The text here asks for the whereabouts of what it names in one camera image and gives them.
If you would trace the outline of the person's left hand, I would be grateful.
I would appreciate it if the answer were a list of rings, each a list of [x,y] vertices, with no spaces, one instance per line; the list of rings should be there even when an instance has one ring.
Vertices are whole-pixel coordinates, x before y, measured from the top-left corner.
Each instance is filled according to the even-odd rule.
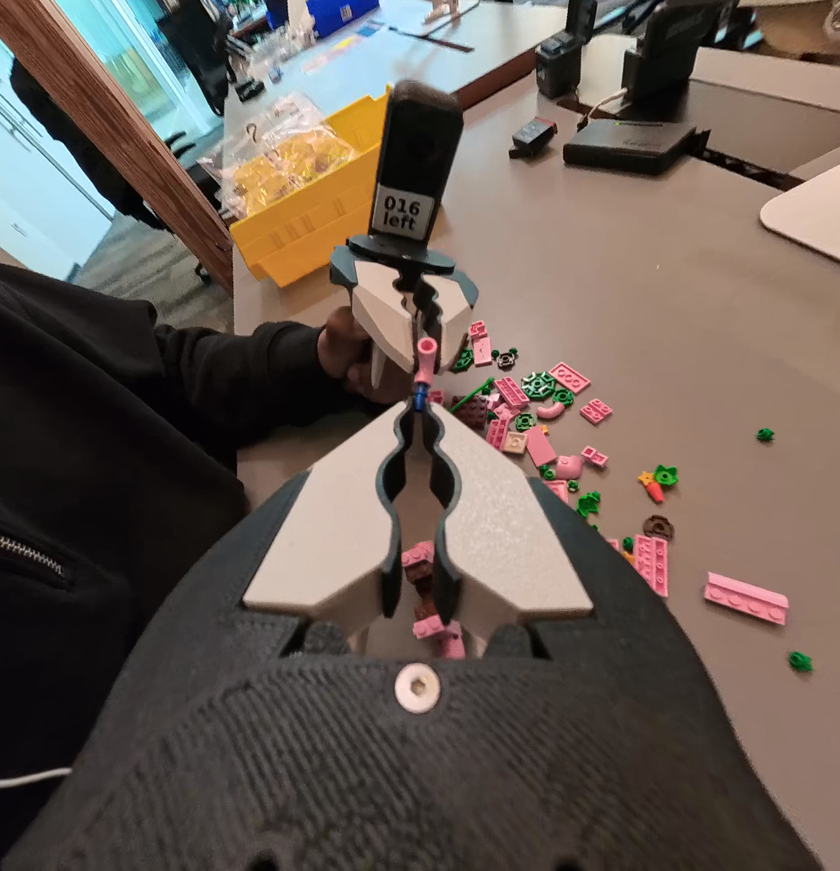
[[[372,403],[389,406],[408,398],[412,377],[387,357],[380,381],[373,384],[371,351],[371,339],[349,306],[328,316],[317,342],[319,363],[326,374],[349,393]]]

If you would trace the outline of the blue plastic bin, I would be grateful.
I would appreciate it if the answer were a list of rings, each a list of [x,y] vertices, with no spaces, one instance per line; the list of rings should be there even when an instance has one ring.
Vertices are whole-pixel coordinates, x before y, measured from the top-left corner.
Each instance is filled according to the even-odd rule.
[[[307,1],[306,7],[314,19],[314,35],[326,38],[355,19],[380,8],[379,1]]]

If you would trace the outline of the clear bag of yellow pieces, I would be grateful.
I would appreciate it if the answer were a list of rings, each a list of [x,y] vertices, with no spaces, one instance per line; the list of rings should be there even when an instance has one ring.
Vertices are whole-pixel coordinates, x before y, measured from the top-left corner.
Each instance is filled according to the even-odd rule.
[[[243,131],[196,162],[218,185],[221,204],[242,220],[263,212],[358,156],[304,93],[278,98]]]

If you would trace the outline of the black charging stand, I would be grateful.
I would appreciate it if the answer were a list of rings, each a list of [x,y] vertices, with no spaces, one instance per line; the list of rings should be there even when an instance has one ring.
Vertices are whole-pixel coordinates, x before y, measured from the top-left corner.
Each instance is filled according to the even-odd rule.
[[[577,92],[582,50],[592,37],[597,11],[597,1],[569,2],[565,28],[535,49],[535,80],[545,98],[555,101]]]
[[[689,82],[698,49],[714,45],[738,2],[661,2],[643,37],[624,53],[622,121],[680,122],[687,118]]]

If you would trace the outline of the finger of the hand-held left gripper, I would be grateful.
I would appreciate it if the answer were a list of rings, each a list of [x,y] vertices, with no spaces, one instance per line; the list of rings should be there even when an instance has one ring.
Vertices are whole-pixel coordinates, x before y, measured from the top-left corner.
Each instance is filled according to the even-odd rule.
[[[413,374],[414,320],[402,292],[394,286],[399,273],[374,262],[356,262],[355,271],[357,283],[351,291],[351,310],[372,341],[371,382],[382,381],[387,361]]]
[[[413,294],[414,321],[419,337],[437,342],[438,372],[457,361],[472,323],[472,306],[462,286],[452,278],[421,278]]]

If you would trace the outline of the pink and brown brick assembly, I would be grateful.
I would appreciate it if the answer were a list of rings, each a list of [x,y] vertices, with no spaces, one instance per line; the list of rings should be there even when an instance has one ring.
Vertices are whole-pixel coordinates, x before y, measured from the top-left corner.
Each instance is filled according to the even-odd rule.
[[[443,621],[433,598],[435,546],[431,541],[419,542],[402,553],[405,580],[416,592],[414,605],[414,637],[436,644],[441,659],[462,660],[466,650],[459,621]]]

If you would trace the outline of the pink studded plate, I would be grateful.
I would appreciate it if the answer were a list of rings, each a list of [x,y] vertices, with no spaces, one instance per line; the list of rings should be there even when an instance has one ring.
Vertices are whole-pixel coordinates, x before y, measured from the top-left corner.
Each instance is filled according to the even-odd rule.
[[[658,596],[668,598],[668,543],[659,537],[633,539],[634,567]]]

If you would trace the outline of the person's left forearm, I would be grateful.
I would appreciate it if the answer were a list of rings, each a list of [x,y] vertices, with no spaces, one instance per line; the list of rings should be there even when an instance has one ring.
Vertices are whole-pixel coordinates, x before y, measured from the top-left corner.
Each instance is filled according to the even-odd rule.
[[[164,376],[158,412],[234,472],[240,450],[280,426],[305,426],[342,404],[319,361],[321,328],[265,323],[248,336],[153,328]]]

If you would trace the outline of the small black and red device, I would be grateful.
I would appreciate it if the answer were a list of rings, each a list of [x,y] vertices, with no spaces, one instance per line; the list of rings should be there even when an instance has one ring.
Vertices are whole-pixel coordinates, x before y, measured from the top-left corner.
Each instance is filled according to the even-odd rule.
[[[535,158],[550,144],[556,134],[556,123],[541,117],[535,117],[512,135],[509,158]]]

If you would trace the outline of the white laptop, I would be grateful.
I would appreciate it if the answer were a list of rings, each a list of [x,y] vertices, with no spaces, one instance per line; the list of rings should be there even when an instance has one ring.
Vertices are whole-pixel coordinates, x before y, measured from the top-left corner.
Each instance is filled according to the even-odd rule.
[[[759,220],[767,231],[840,263],[840,164],[767,202]]]

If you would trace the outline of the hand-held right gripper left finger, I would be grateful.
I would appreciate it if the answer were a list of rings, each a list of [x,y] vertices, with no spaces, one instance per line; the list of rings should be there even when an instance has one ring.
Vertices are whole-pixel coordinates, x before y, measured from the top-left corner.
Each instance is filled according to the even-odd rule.
[[[348,639],[393,614],[403,580],[393,500],[413,430],[404,401],[296,476],[297,493],[243,595],[248,610],[336,624]]]

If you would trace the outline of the long pink slope brick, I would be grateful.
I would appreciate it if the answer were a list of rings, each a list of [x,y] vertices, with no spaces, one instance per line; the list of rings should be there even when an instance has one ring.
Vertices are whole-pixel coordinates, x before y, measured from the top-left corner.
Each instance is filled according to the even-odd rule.
[[[786,625],[787,597],[750,583],[708,572],[704,599],[769,624]]]

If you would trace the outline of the yellow plastic bin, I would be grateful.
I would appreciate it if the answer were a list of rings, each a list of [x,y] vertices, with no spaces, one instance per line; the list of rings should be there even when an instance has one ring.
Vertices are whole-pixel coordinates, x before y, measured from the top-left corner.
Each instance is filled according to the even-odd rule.
[[[390,90],[325,117],[358,151],[355,159],[232,225],[232,239],[255,279],[285,288],[326,266],[336,246],[367,228]]]

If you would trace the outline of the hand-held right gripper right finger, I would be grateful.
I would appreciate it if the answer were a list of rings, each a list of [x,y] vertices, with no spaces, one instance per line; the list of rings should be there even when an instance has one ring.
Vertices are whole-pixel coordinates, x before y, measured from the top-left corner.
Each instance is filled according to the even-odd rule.
[[[574,513],[447,409],[423,412],[442,507],[433,596],[479,651],[505,626],[587,617],[593,605],[557,533]]]

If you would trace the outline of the toy carrot piece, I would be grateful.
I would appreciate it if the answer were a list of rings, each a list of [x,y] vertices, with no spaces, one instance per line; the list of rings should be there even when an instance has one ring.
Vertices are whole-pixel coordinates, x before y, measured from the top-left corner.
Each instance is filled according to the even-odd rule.
[[[678,469],[659,464],[654,471],[643,471],[638,481],[655,504],[663,504],[667,490],[678,484]]]

